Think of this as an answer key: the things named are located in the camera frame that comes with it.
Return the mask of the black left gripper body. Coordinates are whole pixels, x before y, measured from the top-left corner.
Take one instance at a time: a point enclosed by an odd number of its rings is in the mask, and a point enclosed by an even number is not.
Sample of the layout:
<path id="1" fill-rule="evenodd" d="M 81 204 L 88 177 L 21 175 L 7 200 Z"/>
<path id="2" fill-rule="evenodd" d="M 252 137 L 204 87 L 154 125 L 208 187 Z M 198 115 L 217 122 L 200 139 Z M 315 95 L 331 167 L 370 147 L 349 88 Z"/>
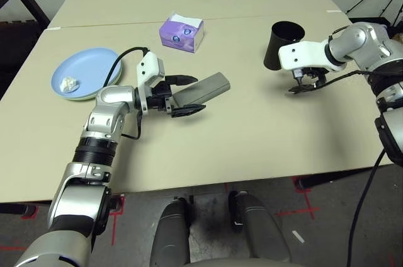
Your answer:
<path id="1" fill-rule="evenodd" d="M 149 110 L 172 112 L 171 85 L 166 81 L 160 81 L 157 85 L 150 89 L 150 94 L 146 96 L 147 107 Z"/>

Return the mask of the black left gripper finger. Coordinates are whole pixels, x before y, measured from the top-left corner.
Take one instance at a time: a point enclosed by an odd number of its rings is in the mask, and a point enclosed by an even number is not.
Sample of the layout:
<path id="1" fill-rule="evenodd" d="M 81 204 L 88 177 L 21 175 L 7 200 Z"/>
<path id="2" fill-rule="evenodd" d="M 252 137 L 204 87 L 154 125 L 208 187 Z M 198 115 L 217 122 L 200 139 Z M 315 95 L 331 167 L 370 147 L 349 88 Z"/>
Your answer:
<path id="1" fill-rule="evenodd" d="M 198 79 L 193 76 L 187 76 L 187 75 L 171 75 L 171 76 L 165 76 L 165 82 L 169 86 L 170 85 L 185 86 L 198 82 Z"/>
<path id="2" fill-rule="evenodd" d="M 182 107 L 171 108 L 171 117 L 179 118 L 182 116 L 190 116 L 202 111 L 204 108 L 206 108 L 206 106 L 201 104 L 189 104 Z"/>

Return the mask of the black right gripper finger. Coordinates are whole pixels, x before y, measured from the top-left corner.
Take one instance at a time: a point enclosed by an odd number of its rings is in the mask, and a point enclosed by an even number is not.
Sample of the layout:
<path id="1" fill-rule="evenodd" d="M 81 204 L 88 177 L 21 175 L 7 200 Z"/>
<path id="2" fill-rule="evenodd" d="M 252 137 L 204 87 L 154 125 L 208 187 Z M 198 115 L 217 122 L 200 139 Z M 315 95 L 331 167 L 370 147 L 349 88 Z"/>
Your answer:
<path id="1" fill-rule="evenodd" d="M 313 84 L 302 84 L 291 87 L 288 92 L 291 94 L 301 94 L 311 92 L 315 89 Z"/>

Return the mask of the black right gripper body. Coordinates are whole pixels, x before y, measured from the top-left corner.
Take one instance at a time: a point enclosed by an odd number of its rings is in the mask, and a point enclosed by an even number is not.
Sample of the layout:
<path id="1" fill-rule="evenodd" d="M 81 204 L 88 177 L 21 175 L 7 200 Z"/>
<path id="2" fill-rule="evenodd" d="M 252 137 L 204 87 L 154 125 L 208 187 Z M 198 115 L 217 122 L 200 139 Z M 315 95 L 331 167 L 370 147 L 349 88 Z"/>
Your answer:
<path id="1" fill-rule="evenodd" d="M 312 79 L 316 79 L 316 81 L 312 84 L 313 86 L 322 86 L 327 82 L 327 69 L 325 68 L 308 67 L 303 69 L 303 73 Z"/>

